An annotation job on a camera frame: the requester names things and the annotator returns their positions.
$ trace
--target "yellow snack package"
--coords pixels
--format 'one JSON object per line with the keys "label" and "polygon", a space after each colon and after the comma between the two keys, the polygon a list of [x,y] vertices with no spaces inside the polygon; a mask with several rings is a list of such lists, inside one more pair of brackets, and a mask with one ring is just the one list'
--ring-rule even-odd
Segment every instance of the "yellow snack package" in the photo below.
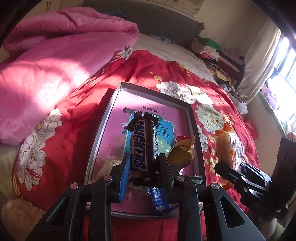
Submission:
{"label": "yellow snack package", "polygon": [[[218,162],[225,162],[229,167],[240,172],[240,163],[244,162],[244,147],[234,129],[229,123],[225,123],[222,130],[214,134],[217,146]],[[225,191],[230,189],[233,184],[220,176],[220,182]]]}
{"label": "yellow snack package", "polygon": [[178,170],[189,165],[194,159],[194,143],[195,137],[178,141],[168,154],[168,164],[177,166]]}

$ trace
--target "blue gripper pad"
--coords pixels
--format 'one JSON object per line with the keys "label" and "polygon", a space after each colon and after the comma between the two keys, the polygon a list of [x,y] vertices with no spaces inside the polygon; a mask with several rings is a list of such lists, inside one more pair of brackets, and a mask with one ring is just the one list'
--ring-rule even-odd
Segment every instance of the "blue gripper pad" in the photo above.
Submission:
{"label": "blue gripper pad", "polygon": [[119,185],[119,201],[122,202],[125,195],[126,195],[126,191],[128,188],[128,180],[129,180],[129,175],[130,175],[130,171],[131,171],[131,155],[129,153],[125,153],[125,155],[123,156],[123,158],[126,158],[126,164],[124,166],[123,169],[123,173],[122,173],[122,178],[120,180],[120,185]]}

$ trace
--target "silver screw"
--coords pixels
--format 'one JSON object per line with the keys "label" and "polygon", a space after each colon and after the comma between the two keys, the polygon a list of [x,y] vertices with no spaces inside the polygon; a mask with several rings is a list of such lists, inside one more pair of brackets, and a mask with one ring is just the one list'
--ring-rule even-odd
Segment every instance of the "silver screw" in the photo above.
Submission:
{"label": "silver screw", "polygon": [[70,188],[71,189],[77,189],[79,187],[79,184],[78,183],[72,183],[71,185],[70,185]]}
{"label": "silver screw", "polygon": [[218,183],[212,183],[212,184],[211,184],[211,188],[217,190],[217,189],[220,188],[220,185],[219,185]]}
{"label": "silver screw", "polygon": [[111,181],[113,177],[111,175],[104,176],[104,181]]}
{"label": "silver screw", "polygon": [[178,176],[176,177],[176,179],[177,179],[178,181],[180,181],[180,182],[183,182],[183,181],[185,181],[186,177],[184,177],[183,175],[178,175]]}

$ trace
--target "window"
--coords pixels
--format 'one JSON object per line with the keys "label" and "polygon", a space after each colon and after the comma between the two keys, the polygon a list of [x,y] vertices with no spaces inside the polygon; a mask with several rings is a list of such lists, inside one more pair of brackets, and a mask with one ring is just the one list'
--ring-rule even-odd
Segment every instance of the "window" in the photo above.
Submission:
{"label": "window", "polygon": [[273,70],[266,81],[268,101],[277,117],[296,131],[296,53],[287,38],[279,43]]}

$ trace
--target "pile of clothes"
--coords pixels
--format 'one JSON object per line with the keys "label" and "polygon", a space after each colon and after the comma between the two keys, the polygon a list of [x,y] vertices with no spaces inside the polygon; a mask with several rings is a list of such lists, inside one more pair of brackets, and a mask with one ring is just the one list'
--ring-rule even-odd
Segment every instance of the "pile of clothes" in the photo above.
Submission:
{"label": "pile of clothes", "polygon": [[214,40],[198,36],[191,44],[192,51],[199,57],[213,75],[215,81],[226,91],[241,117],[247,113],[247,105],[236,92],[244,75],[244,57],[236,57],[223,49]]}

